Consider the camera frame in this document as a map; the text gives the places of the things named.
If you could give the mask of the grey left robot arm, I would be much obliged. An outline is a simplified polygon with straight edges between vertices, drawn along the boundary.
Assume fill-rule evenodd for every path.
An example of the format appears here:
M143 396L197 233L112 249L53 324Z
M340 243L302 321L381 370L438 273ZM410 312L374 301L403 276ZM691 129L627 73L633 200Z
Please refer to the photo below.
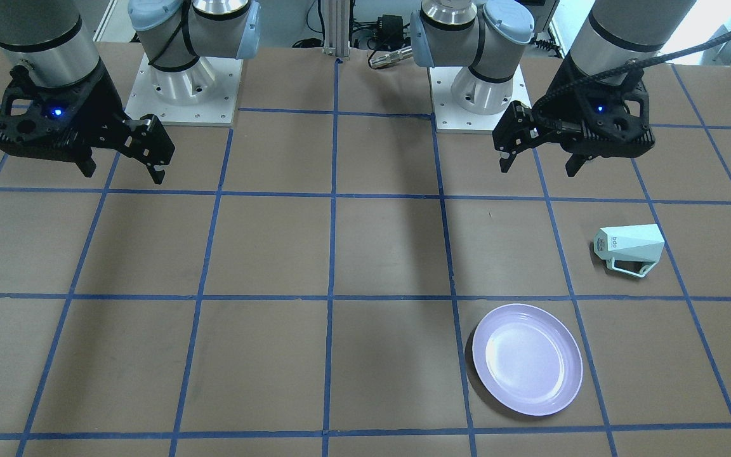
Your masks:
M517 1L423 1L410 17L420 67L457 67L451 93L480 115L501 113L492 139L507 173L519 153L557 143L575 176L596 158L634 159L655 145L642 78L691 1L596 1L546 93L531 106L511 98L513 76L536 37Z

